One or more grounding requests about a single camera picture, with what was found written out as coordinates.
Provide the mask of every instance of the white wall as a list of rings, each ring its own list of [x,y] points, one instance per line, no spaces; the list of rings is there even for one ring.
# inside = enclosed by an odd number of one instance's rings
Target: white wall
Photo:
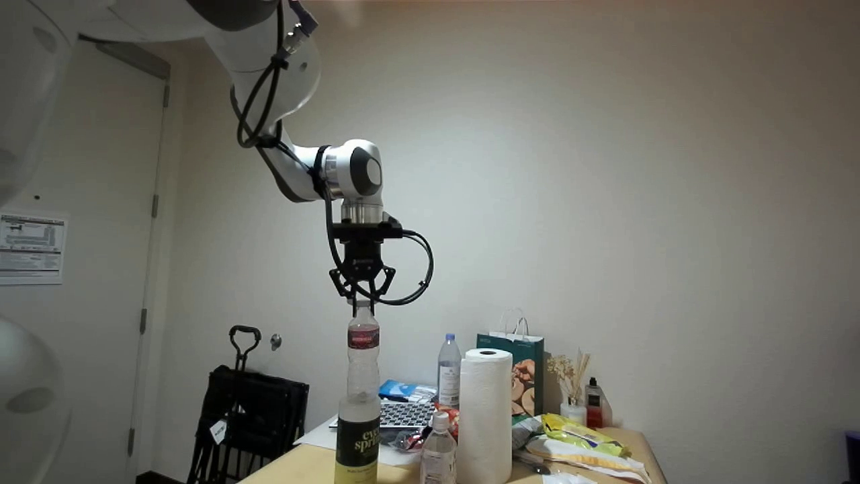
[[[388,208],[439,273],[384,308],[381,365],[433,376],[445,331],[525,307],[595,354],[670,481],[840,481],[860,424],[858,3],[485,3],[322,19],[299,142],[381,144]],[[348,307],[322,208],[285,201],[234,144],[227,77],[193,58],[158,467],[183,475],[227,329],[285,346],[259,368],[336,412]],[[392,248],[400,290],[422,257]]]

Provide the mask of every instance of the black cable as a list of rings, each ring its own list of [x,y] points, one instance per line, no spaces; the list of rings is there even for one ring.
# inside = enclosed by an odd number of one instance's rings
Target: black cable
[[[281,84],[281,70],[287,70],[290,62],[287,62],[287,50],[283,45],[283,38],[285,38],[285,7],[283,3],[278,3],[278,38],[275,38],[275,53],[273,53],[273,62],[270,66],[261,73],[261,77],[252,84],[248,99],[246,99],[246,108],[240,111],[238,108],[238,89],[232,89],[232,96],[234,96],[234,111],[238,111],[238,140],[243,148],[259,148],[263,142],[273,142],[278,144],[281,140],[266,140],[261,131],[266,128],[266,119],[273,113],[273,104],[275,104],[275,95],[278,95],[278,84]],[[263,101],[263,113],[259,116],[256,127],[251,128],[248,124],[248,116],[251,116],[251,108],[256,104],[263,84],[270,80],[270,92],[266,92],[266,101]]]
[[[407,307],[407,304],[414,304],[418,298],[426,295],[426,290],[430,287],[430,279],[433,279],[433,272],[437,272],[437,257],[433,257],[433,248],[430,241],[419,234],[419,230],[407,230],[404,239],[412,239],[418,241],[419,248],[426,248],[427,253],[427,272],[426,272],[426,279],[419,283],[419,287],[404,298],[380,298],[381,304],[388,307]]]
[[[238,101],[238,92],[232,89],[232,108],[234,108],[234,116],[240,119],[240,127],[243,127],[243,113],[240,113],[240,101]],[[293,159],[293,161],[299,161],[302,163],[302,159],[295,156],[295,151],[287,144],[287,142],[283,142],[281,136],[278,136],[278,144],[275,144],[281,154],[285,154],[287,159]]]
[[[325,241],[328,241],[328,253],[332,253],[334,269],[348,273],[345,272],[345,260],[342,260],[340,248],[334,244],[334,234],[332,234],[334,216],[332,216],[332,190],[328,190],[328,186],[322,189],[322,201],[325,201]]]

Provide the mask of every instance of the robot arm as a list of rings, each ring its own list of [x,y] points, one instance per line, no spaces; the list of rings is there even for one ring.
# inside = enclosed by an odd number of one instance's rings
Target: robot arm
[[[270,163],[281,190],[290,201],[325,201],[328,248],[336,269],[336,290],[355,302],[410,304],[419,298],[433,277],[433,249],[418,230],[400,228],[381,208],[380,148],[368,140],[345,144],[302,148],[285,136],[283,119],[295,113],[317,89],[317,50],[313,31],[317,22],[287,3],[295,22],[287,26],[287,7],[246,29],[213,29],[207,45],[234,80],[232,101],[238,111],[238,140],[256,148]],[[230,23],[232,15],[211,15],[213,23]],[[342,200],[342,221],[334,224],[332,201]],[[381,260],[384,239],[414,239],[427,249],[427,279],[407,298],[384,298],[396,269]]]
[[[261,154],[290,201],[325,201],[336,290],[349,302],[419,298],[433,277],[433,253],[426,236],[400,228],[384,213],[380,148],[368,140],[302,148],[283,128],[283,119],[304,108],[317,89],[316,26],[317,22],[299,0],[5,0],[0,5],[0,204],[33,171],[79,31],[102,41],[205,38],[234,84],[238,142]],[[334,201],[342,201],[340,221],[332,216]],[[384,265],[381,241],[404,236],[427,249],[427,277],[412,295],[384,298],[396,269]]]

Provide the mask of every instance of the paper towel roll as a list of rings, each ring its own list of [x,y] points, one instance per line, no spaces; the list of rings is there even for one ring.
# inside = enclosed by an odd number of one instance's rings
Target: paper towel roll
[[[510,365],[506,350],[467,350],[459,364],[459,452],[466,484],[502,484],[510,475]]]

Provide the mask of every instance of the plastic bottle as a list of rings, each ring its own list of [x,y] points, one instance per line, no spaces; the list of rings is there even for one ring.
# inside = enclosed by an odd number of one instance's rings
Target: plastic bottle
[[[433,416],[433,432],[422,447],[422,484],[454,484],[457,481],[457,452],[449,431],[449,415]]]
[[[586,388],[586,427],[602,427],[602,389],[595,376]]]
[[[380,322],[368,302],[355,302],[348,331],[349,370],[340,408],[336,484],[376,484],[380,459]]]
[[[459,346],[454,334],[447,334],[439,350],[437,398],[442,408],[459,407]]]

